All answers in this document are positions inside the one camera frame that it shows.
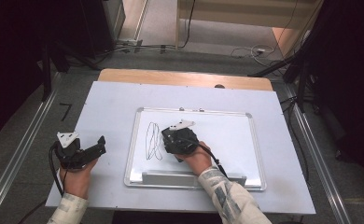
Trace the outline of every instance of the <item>black stand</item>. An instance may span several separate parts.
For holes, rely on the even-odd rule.
[[[324,0],[322,8],[318,13],[318,18],[315,22],[313,30],[311,31],[307,39],[304,41],[301,48],[294,55],[284,59],[282,62],[276,63],[273,66],[264,69],[261,72],[258,72],[254,75],[250,75],[250,77],[264,77],[270,74],[271,72],[289,64],[289,68],[283,75],[283,80],[286,83],[291,83],[296,79],[297,76],[300,76],[296,102],[302,113],[304,113],[304,108],[303,108],[304,89],[307,78],[309,76],[309,71],[308,71],[309,66],[307,58],[309,57],[309,52],[311,51],[311,48],[314,46],[313,43],[315,42],[318,35],[324,32],[323,27],[336,8],[336,5],[331,2],[332,1]]]
[[[42,64],[43,64],[43,96],[42,102],[46,101],[51,93],[51,72],[50,72],[50,58],[59,72],[68,72],[69,63],[65,59],[64,54],[75,57],[81,63],[86,64],[93,70],[100,71],[101,68],[96,64],[90,62],[82,55],[73,51],[62,42],[54,42],[46,38],[42,45]]]

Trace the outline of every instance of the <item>table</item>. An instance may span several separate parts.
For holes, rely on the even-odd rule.
[[[216,212],[202,189],[140,189],[123,183],[136,109],[183,105],[218,111],[249,110],[256,122],[268,183],[263,192],[252,192],[261,210],[265,213],[315,213],[281,107],[266,78],[106,69],[98,80],[91,87],[76,127],[83,148],[94,145],[100,135],[106,140],[107,152],[92,170],[90,207]],[[216,84],[229,89],[213,88]],[[247,90],[250,86],[256,89]],[[60,199],[53,186],[47,206],[57,206]]]
[[[189,19],[192,2],[177,2],[176,46],[179,20]],[[323,0],[197,0],[192,19],[272,27],[278,47],[287,57],[313,26],[322,3]]]

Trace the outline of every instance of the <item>white plastic part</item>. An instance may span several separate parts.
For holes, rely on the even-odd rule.
[[[183,120],[182,119],[176,125],[170,126],[170,130],[171,131],[180,130],[180,129],[184,129],[184,128],[188,128],[190,126],[193,126],[194,124],[196,124],[194,121],[189,121],[189,120]]]
[[[77,139],[78,136],[79,136],[79,133],[77,133],[77,132],[57,133],[57,137],[63,148],[68,147],[75,139]]]

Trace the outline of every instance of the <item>white shirt sleeve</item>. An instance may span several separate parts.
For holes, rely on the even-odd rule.
[[[65,193],[48,224],[78,224],[88,205],[89,201]]]
[[[252,195],[238,183],[231,182],[217,168],[202,172],[199,182],[209,194],[224,224],[271,223],[259,210]]]

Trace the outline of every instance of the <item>black curtain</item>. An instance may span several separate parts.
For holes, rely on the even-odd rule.
[[[337,146],[364,167],[364,1],[326,0],[326,7],[333,13],[307,59],[319,102],[330,111],[323,115],[341,126],[331,130],[343,130],[334,134]]]
[[[23,3],[0,1],[0,130],[43,80],[33,16]]]

